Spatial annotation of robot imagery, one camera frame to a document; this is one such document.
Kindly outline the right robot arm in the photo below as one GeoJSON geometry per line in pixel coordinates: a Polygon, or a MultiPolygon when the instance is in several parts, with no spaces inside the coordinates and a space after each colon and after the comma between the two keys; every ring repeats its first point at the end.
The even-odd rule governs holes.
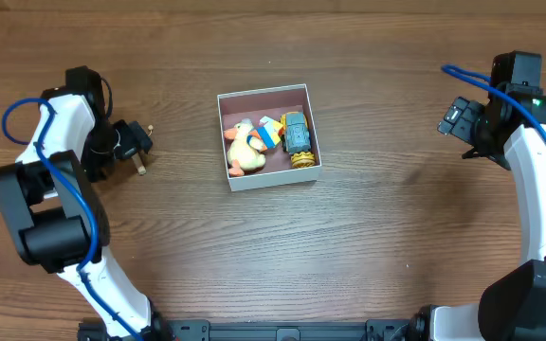
{"type": "Polygon", "coordinates": [[[542,58],[496,56],[488,76],[445,64],[442,71],[488,94],[456,98],[438,125],[470,145],[465,159],[487,158],[511,171],[521,225],[520,265],[487,287],[477,303],[423,308],[397,333],[403,340],[546,340],[546,95],[542,58]]]}

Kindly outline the small wooden rattle drum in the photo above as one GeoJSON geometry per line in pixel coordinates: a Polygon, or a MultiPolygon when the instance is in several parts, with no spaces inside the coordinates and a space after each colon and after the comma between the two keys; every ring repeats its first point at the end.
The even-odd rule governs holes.
{"type": "Polygon", "coordinates": [[[149,150],[153,147],[151,134],[154,131],[154,126],[148,125],[147,130],[144,130],[137,121],[133,121],[130,123],[130,128],[136,139],[136,153],[132,156],[132,160],[136,166],[138,174],[145,175],[147,171],[146,167],[142,162],[141,155],[143,153],[148,153],[149,150]]]}

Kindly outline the white plush duck toy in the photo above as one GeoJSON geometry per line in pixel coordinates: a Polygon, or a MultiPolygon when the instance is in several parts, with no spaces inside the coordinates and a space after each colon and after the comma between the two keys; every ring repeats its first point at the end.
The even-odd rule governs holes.
{"type": "Polygon", "coordinates": [[[227,149],[230,176],[243,176],[247,171],[255,171],[265,165],[263,151],[266,146],[259,137],[252,134],[253,130],[254,125],[247,118],[224,130],[224,138],[231,141],[227,149]]]}

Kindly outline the pastel colour puzzle cube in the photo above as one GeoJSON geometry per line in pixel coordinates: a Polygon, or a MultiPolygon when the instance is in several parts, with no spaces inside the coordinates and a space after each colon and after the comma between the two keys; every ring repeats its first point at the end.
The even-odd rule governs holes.
{"type": "Polygon", "coordinates": [[[259,123],[248,133],[247,143],[260,152],[275,149],[282,142],[284,126],[271,117],[262,117],[259,123]]]}

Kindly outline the round yellow gear toy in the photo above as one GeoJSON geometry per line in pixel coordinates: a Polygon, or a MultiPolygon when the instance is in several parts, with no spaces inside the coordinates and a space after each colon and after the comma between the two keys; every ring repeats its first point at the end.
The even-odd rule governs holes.
{"type": "Polygon", "coordinates": [[[293,169],[308,168],[316,165],[315,155],[311,152],[299,152],[291,155],[293,169]]]}

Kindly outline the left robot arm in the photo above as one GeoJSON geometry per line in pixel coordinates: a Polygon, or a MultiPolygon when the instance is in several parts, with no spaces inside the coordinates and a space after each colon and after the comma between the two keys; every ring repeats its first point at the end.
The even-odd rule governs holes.
{"type": "Polygon", "coordinates": [[[153,142],[136,121],[110,122],[110,84],[86,66],[65,72],[61,87],[20,99],[6,117],[36,104],[40,120],[15,162],[0,167],[0,211],[20,259],[68,282],[99,315],[83,321],[80,340],[170,340],[154,303],[119,266],[110,225],[93,184],[118,161],[133,160],[153,142]]]}

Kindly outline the grey yellow toy truck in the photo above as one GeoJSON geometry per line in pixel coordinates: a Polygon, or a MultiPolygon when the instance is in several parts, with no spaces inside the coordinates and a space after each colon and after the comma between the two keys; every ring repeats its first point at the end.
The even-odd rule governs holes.
{"type": "Polygon", "coordinates": [[[290,154],[310,152],[311,141],[307,120],[303,112],[290,112],[282,116],[284,149],[290,154]]]}

